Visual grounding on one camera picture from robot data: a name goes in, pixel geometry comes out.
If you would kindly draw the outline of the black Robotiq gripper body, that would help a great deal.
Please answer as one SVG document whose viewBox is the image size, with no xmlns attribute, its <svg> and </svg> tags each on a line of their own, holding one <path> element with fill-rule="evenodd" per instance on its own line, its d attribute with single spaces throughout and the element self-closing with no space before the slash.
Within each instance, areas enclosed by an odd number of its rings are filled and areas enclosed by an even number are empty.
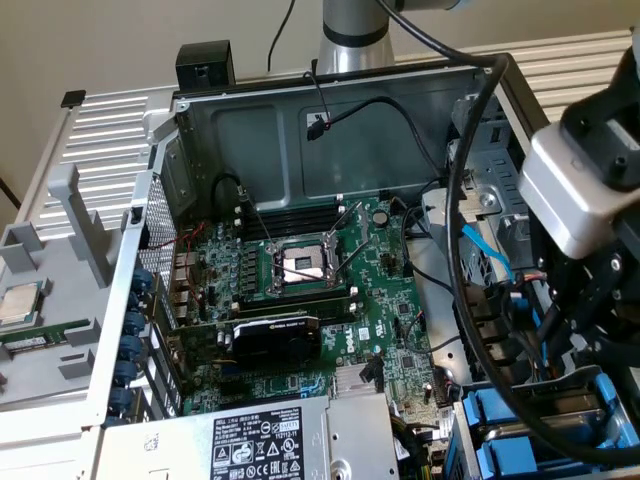
<svg viewBox="0 0 640 480">
<path fill-rule="evenodd" d="M 615 218 L 614 232 L 623 246 L 623 274 L 619 283 L 619 314 L 639 324 L 639 203 L 622 210 Z"/>
</svg>

